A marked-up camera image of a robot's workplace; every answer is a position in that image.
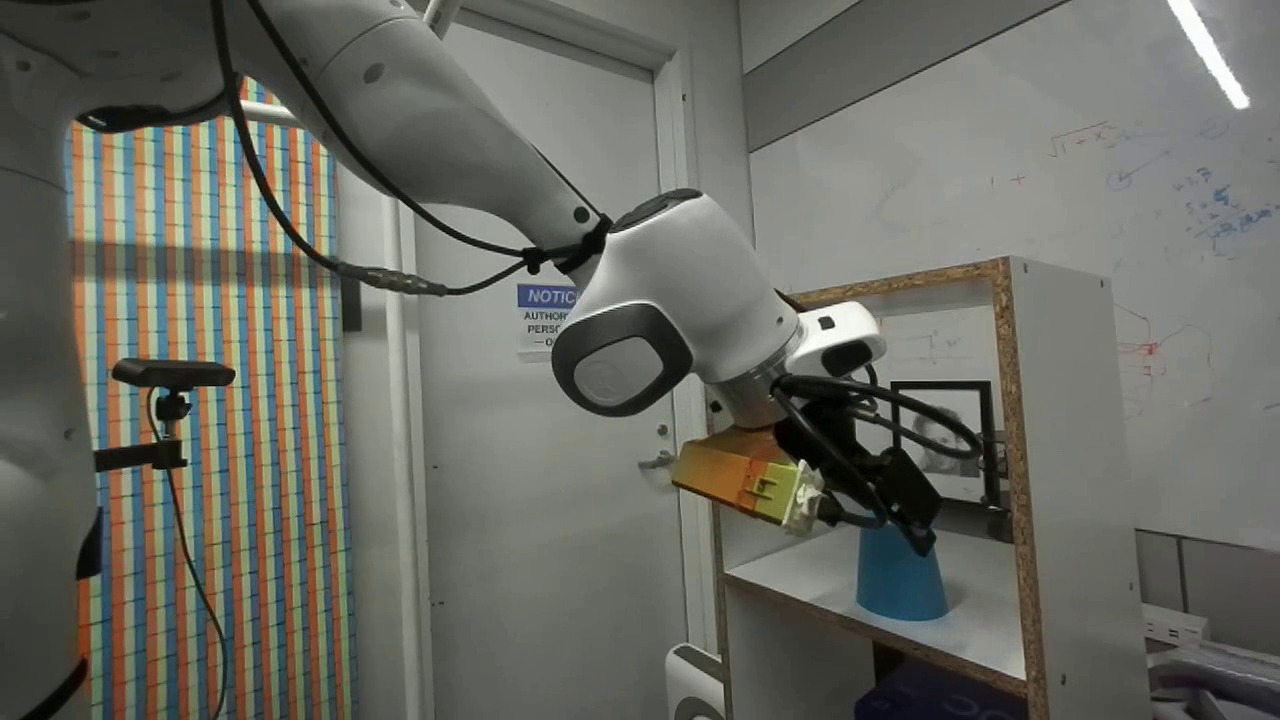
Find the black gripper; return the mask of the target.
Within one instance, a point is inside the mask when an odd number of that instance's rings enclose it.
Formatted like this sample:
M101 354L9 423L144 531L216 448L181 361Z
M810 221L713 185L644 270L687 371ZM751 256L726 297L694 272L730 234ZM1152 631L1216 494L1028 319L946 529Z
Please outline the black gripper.
M819 434L815 445L824 448L824 525L902 525L916 558L938 550L942 494L908 452L871 456L851 434Z

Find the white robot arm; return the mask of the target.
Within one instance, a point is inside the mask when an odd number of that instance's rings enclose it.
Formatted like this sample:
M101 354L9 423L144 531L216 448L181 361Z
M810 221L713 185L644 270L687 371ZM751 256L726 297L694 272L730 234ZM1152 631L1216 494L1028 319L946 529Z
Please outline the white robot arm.
M636 418L697 376L743 428L886 355L879 319L775 293L702 189L612 221L486 97L405 0L0 0L0 718L82 720L82 550L95 519L74 348L67 133L228 117L249 80L359 179L475 210L576 283L559 392Z

